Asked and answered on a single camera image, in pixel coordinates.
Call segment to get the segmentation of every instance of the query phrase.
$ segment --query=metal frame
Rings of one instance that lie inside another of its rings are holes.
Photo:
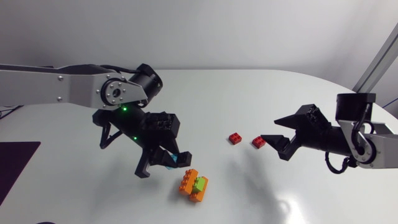
[[[73,103],[115,110],[121,103],[147,100],[140,85],[127,81],[118,72],[98,70],[96,73],[84,74],[65,70],[84,67],[72,65],[60,70],[0,65],[0,105]]]
[[[398,56],[398,24],[392,30],[372,63],[355,84],[353,91],[369,93]]]

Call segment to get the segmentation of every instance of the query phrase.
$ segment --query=red lego brick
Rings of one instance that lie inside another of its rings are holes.
[[[259,149],[262,146],[264,146],[266,144],[266,142],[265,142],[265,140],[263,140],[263,138],[258,136],[257,138],[253,139],[252,144]]]
[[[229,140],[232,142],[232,144],[237,144],[242,141],[242,137],[237,133],[233,133],[229,136]]]

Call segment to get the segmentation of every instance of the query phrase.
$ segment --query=black cable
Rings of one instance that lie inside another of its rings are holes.
[[[113,140],[115,140],[116,138],[118,138],[120,135],[123,134],[123,132],[118,131],[116,133],[114,133],[112,136],[109,136],[109,132],[111,131],[111,124],[108,123],[105,126],[103,126],[102,128],[102,135],[101,135],[101,142],[99,143],[99,147],[101,149],[105,149],[108,145],[110,145]]]
[[[13,109],[1,110],[1,111],[0,111],[0,119],[5,118],[6,116],[10,115],[12,112],[18,110],[18,109],[21,108],[21,107],[23,107],[23,105],[22,105],[22,106],[17,106],[17,107],[15,107],[15,108],[13,108]],[[5,111],[9,111],[9,112],[6,113],[4,116],[2,116],[2,112],[5,112]]]
[[[371,108],[371,104],[367,103],[365,106],[365,110],[363,110],[361,118],[359,119],[359,121],[355,122],[353,131],[351,133],[351,142],[353,143],[355,150],[358,152],[359,155],[363,155],[365,153],[365,149],[359,145],[358,133],[362,127],[362,124],[364,123],[366,114],[368,113],[370,108]]]
[[[138,70],[130,70],[130,69],[126,69],[126,68],[121,68],[121,67],[117,67],[117,66],[113,66],[113,65],[100,65],[100,67],[106,68],[106,69],[112,69],[115,70],[117,72],[126,72],[126,73],[131,73],[131,74],[136,74],[136,73],[140,73],[140,71]]]
[[[390,103],[388,103],[388,104],[384,105],[384,106],[383,106],[383,108],[385,108],[386,106],[390,105],[391,103],[393,103],[393,102],[395,102],[395,101],[397,101],[397,100],[398,100],[398,98],[394,99],[394,100],[393,100],[393,101],[391,101]]]
[[[350,157],[344,158],[343,164],[341,165],[341,170],[338,170],[338,169],[334,168],[334,167],[332,166],[332,164],[330,163],[330,161],[329,161],[329,152],[326,152],[326,153],[325,153],[326,165],[328,166],[329,170],[330,170],[332,173],[334,173],[334,174],[342,174],[342,173],[347,169],[348,164],[349,164],[349,160],[350,160]]]
[[[370,134],[373,134],[373,132],[374,132],[374,124],[372,122],[370,122],[370,121],[363,121],[363,122],[368,124],[368,125],[370,125],[370,127],[371,127]]]

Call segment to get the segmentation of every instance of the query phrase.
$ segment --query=blue object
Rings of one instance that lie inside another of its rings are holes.
[[[171,157],[173,158],[174,162],[177,162],[177,155],[176,154],[172,154]]]

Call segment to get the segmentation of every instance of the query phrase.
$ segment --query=green lego brick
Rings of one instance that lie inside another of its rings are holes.
[[[195,183],[193,184],[193,193],[201,192],[203,191],[203,188],[205,187],[205,182],[206,180],[202,177],[197,177],[195,179]]]

